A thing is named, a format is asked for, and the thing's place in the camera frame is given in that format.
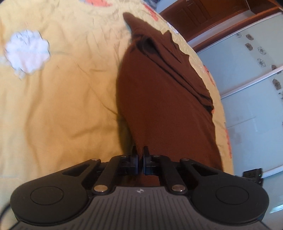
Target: brown cloth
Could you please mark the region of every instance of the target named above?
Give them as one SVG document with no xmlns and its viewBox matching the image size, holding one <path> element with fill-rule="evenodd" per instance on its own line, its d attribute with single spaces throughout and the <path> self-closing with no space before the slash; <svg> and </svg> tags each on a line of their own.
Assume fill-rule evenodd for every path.
<svg viewBox="0 0 283 230">
<path fill-rule="evenodd" d="M 117 79 L 117 104 L 139 155 L 190 158 L 222 170 L 208 90 L 167 31 L 164 35 L 130 13 L 132 30 Z"/>
</svg>

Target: yellow fabric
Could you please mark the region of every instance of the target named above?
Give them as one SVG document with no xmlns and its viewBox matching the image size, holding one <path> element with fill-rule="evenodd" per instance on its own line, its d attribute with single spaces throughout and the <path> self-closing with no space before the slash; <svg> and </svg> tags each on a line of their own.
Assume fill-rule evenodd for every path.
<svg viewBox="0 0 283 230">
<path fill-rule="evenodd" d="M 1 60 L 10 37 L 27 29 L 40 32 L 51 54 L 41 70 L 22 80 L 11 65 L 0 63 L 0 208 L 21 183 L 130 150 L 132 141 L 115 100 L 119 64 L 130 42 L 122 14 L 131 12 L 163 33 L 169 26 L 159 15 L 156 21 L 139 0 L 107 2 L 112 6 L 79 0 L 0 4 Z M 233 173 L 219 92 L 193 49 L 171 33 L 210 91 L 224 170 Z"/>
</svg>

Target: gray ribbed panel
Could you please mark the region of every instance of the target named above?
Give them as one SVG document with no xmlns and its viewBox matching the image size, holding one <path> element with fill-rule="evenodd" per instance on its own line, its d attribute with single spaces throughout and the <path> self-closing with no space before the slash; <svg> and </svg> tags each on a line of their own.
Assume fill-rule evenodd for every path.
<svg viewBox="0 0 283 230">
<path fill-rule="evenodd" d="M 117 187 L 97 196 L 87 210 L 72 221 L 40 227 L 18 223 L 13 230 L 268 230 L 261 222 L 224 226 L 198 214 L 184 196 L 169 194 L 164 187 Z"/>
</svg>

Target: brown wooden cabinet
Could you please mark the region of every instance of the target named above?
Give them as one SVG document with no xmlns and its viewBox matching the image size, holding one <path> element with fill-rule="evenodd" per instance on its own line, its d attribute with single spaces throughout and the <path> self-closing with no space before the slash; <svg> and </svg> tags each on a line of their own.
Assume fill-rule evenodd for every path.
<svg viewBox="0 0 283 230">
<path fill-rule="evenodd" d="M 246 0 L 177 0 L 160 14 L 189 41 L 246 10 Z"/>
</svg>

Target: silver screw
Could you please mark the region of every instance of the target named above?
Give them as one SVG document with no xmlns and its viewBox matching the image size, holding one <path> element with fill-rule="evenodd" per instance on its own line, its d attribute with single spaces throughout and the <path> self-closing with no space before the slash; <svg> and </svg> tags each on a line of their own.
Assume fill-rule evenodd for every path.
<svg viewBox="0 0 283 230">
<path fill-rule="evenodd" d="M 108 190 L 108 187 L 106 185 L 100 184 L 100 185 L 96 185 L 93 189 L 96 192 L 105 192 Z"/>
<path fill-rule="evenodd" d="M 172 186 L 172 190 L 175 192 L 182 192 L 186 189 L 185 186 L 181 185 L 181 184 L 175 184 Z"/>
</svg>

